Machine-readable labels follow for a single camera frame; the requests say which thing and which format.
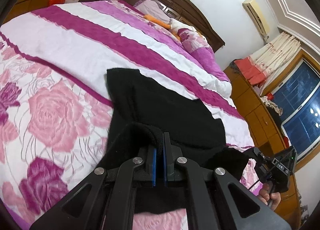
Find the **red cloth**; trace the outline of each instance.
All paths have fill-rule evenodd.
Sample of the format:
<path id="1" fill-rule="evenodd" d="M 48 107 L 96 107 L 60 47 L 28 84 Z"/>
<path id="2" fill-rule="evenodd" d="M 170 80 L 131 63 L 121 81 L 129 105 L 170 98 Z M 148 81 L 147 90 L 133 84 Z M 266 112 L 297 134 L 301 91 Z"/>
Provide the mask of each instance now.
<path id="1" fill-rule="evenodd" d="M 284 143 L 285 143 L 285 146 L 287 147 L 287 148 L 289 148 L 289 139 L 286 137 L 286 136 L 284 136 L 283 137 L 283 141 L 284 141 Z"/>
<path id="2" fill-rule="evenodd" d="M 250 56 L 242 60 L 235 60 L 235 64 L 251 85 L 257 85 L 267 79 L 267 76 L 259 69 L 258 65 L 254 64 Z"/>
<path id="3" fill-rule="evenodd" d="M 56 5 L 56 4 L 64 4 L 66 0 L 49 0 L 49 6 Z"/>

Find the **drawer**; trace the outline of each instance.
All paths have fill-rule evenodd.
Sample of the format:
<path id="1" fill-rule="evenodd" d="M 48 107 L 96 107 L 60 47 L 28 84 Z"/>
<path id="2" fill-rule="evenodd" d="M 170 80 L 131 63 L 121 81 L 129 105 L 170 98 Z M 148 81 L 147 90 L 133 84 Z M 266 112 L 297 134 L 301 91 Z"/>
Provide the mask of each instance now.
<path id="1" fill-rule="evenodd" d="M 228 66 L 224 71 L 223 71 L 227 77 L 230 79 L 230 81 L 232 82 L 236 77 L 239 76 L 238 73 L 234 73 L 233 69 L 230 68 L 230 66 Z"/>
<path id="2" fill-rule="evenodd" d="M 285 200 L 281 200 L 279 206 L 276 208 L 275 212 L 284 217 L 290 213 L 292 213 L 295 209 L 298 208 L 298 201 L 296 195 L 291 196 Z"/>
<path id="3" fill-rule="evenodd" d="M 236 77 L 232 81 L 231 99 L 235 100 L 240 97 L 249 88 L 242 76 Z"/>
<path id="4" fill-rule="evenodd" d="M 233 102 L 239 114 L 243 117 L 247 116 L 259 105 L 261 105 L 260 100 L 251 88 L 247 89 L 240 97 L 235 99 Z"/>
<path id="5" fill-rule="evenodd" d="M 287 192 L 281 193 L 281 200 L 287 199 L 287 198 L 295 195 L 295 193 L 296 193 L 294 178 L 292 175 L 289 177 L 289 180 L 290 180 L 289 190 Z"/>
<path id="6" fill-rule="evenodd" d="M 272 122 L 272 120 L 268 114 L 268 111 L 265 110 L 265 108 L 262 105 L 258 106 L 254 112 L 256 113 L 256 115 L 260 121 L 260 124 L 262 125 L 263 130 L 266 133 L 266 136 L 268 138 L 272 137 L 274 134 L 277 133 L 275 125 Z"/>
<path id="7" fill-rule="evenodd" d="M 259 119 L 257 118 L 255 112 L 251 112 L 245 117 L 245 120 L 248 122 L 250 129 L 255 137 L 257 147 L 265 144 L 268 141 L 266 134 L 260 124 Z"/>
<path id="8" fill-rule="evenodd" d="M 280 151 L 283 151 L 286 149 L 282 138 L 279 136 L 279 134 L 275 134 L 272 137 L 269 137 L 269 143 L 272 148 L 273 154 L 276 154 Z"/>

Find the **magenta stripe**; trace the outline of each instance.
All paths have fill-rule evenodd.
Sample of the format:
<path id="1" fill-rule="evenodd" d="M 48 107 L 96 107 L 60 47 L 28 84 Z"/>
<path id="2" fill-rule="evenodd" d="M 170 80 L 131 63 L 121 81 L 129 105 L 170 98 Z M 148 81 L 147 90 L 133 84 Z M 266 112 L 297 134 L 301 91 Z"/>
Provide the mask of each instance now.
<path id="1" fill-rule="evenodd" d="M 63 69 L 60 69 L 59 67 L 57 67 L 56 65 L 47 62 L 46 60 L 40 59 L 39 57 L 33 57 L 30 56 L 28 54 L 25 54 L 23 52 L 21 52 L 18 48 L 18 46 L 16 46 L 15 44 L 13 44 L 12 42 L 10 42 L 10 40 L 3 34 L 0 32 L 0 36 L 2 37 L 2 39 L 7 43 L 7 45 L 9 45 L 11 48 L 14 49 L 14 51 L 21 55 L 23 58 L 26 58 L 27 60 L 36 62 L 36 63 L 40 63 L 42 65 L 48 66 L 51 69 L 53 69 L 55 72 L 59 73 L 60 75 L 66 77 L 67 79 L 71 80 L 72 82 L 74 82 L 75 84 L 77 84 L 80 88 L 82 88 L 83 90 L 85 90 L 86 92 L 88 92 L 91 96 L 93 96 L 95 99 L 97 99 L 98 101 L 100 101 L 103 104 L 106 104 L 110 107 L 113 107 L 113 103 L 111 100 L 104 98 L 103 96 L 101 96 L 99 93 L 95 92 L 93 89 L 91 89 L 90 87 L 88 87 L 86 84 L 84 84 L 83 82 L 81 82 L 80 80 L 78 80 L 77 78 L 75 78 L 74 76 L 72 76 L 71 74 L 67 73 L 66 71 L 64 71 Z"/>
<path id="2" fill-rule="evenodd" d="M 241 148 L 241 149 L 249 149 L 249 148 L 254 147 L 254 146 L 251 146 L 251 145 L 247 145 L 247 146 L 241 147 L 241 146 L 238 146 L 238 145 L 235 145 L 235 144 L 231 144 L 231 143 L 226 143 L 226 146 L 234 146 L 234 147 Z"/>
<path id="3" fill-rule="evenodd" d="M 4 204 L 5 208 L 12 216 L 12 219 L 17 223 L 17 225 L 21 228 L 21 230 L 29 230 L 31 224 L 27 223 L 23 218 L 21 218 L 16 212 L 14 212 L 11 208 L 9 208 L 6 204 Z"/>
<path id="4" fill-rule="evenodd" d="M 208 48 L 200 47 L 191 52 L 191 56 L 194 57 L 202 65 L 202 67 L 207 73 L 212 74 L 220 81 L 230 82 L 227 75 L 221 70 L 219 65 L 216 63 L 214 55 L 208 50 Z"/>
<path id="5" fill-rule="evenodd" d="M 96 1 L 96 2 L 85 2 L 82 3 L 85 6 L 88 6 L 92 9 L 99 11 L 102 14 L 107 14 L 112 16 L 113 18 L 120 20 L 125 24 L 129 24 L 131 27 L 141 30 L 146 35 L 152 37 L 153 39 L 157 40 L 160 43 L 166 44 L 171 50 L 175 51 L 183 55 L 188 60 L 192 61 L 198 67 L 202 68 L 201 64 L 189 53 L 187 53 L 184 49 L 178 46 L 174 40 L 166 34 L 163 34 L 147 23 L 139 20 L 137 17 L 127 14 L 126 12 L 122 11 L 121 9 L 113 6 L 112 4 L 106 1 Z"/>
<path id="6" fill-rule="evenodd" d="M 89 20 L 74 16 L 57 6 L 38 9 L 32 13 L 45 18 L 50 22 L 56 23 L 67 30 L 72 29 L 87 38 L 101 42 L 136 64 L 142 65 L 151 70 L 156 70 L 166 77 L 178 82 L 187 90 L 193 92 L 195 96 L 200 98 L 203 102 L 219 107 L 234 117 L 243 119 L 239 115 L 238 111 L 234 107 L 230 106 L 228 101 L 222 98 L 218 93 L 204 89 L 199 85 L 196 78 L 180 71 L 171 62 L 165 60 L 161 55 L 147 48 L 145 45 L 128 39 L 122 36 L 121 33 L 114 33 L 107 28 L 90 22 Z"/>

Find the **air conditioner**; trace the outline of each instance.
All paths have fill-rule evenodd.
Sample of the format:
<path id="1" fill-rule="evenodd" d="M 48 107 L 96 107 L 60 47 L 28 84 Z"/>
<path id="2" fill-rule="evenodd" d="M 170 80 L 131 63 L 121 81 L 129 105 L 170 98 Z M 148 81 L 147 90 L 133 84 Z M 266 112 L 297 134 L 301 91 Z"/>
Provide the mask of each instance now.
<path id="1" fill-rule="evenodd" d="M 266 42 L 270 28 L 258 3 L 255 0 L 246 0 L 242 3 L 242 5 L 244 6 L 244 9 L 247 11 L 248 15 L 251 17 L 263 40 Z"/>

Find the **window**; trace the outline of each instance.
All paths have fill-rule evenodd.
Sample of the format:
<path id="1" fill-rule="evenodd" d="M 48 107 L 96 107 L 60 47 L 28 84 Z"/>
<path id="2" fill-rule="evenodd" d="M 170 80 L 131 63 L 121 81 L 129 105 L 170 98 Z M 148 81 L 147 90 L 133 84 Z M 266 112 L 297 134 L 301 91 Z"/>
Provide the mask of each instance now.
<path id="1" fill-rule="evenodd" d="M 301 59 L 272 93 L 283 109 L 281 129 L 300 160 L 320 141 L 320 76 Z"/>

